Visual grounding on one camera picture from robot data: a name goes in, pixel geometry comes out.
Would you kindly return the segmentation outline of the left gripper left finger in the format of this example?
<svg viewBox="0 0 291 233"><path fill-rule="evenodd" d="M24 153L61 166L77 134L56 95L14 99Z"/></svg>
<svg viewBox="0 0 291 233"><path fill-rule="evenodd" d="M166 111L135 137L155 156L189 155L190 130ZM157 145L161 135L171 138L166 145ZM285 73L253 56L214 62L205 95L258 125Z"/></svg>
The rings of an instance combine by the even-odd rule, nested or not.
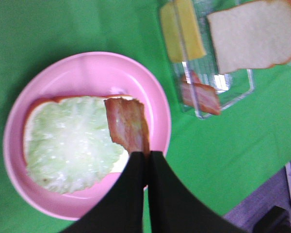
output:
<svg viewBox="0 0 291 233"><path fill-rule="evenodd" d="M145 156L134 152L109 192L64 233L141 233Z"/></svg>

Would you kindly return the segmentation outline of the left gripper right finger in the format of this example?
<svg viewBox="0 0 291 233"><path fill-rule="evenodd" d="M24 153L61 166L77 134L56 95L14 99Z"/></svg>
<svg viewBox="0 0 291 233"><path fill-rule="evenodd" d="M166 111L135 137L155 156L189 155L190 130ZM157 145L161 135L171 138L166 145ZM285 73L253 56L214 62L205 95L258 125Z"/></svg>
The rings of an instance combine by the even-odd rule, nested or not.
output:
<svg viewBox="0 0 291 233"><path fill-rule="evenodd" d="M148 201L154 233L238 233L199 201L175 175L160 151L148 159Z"/></svg>

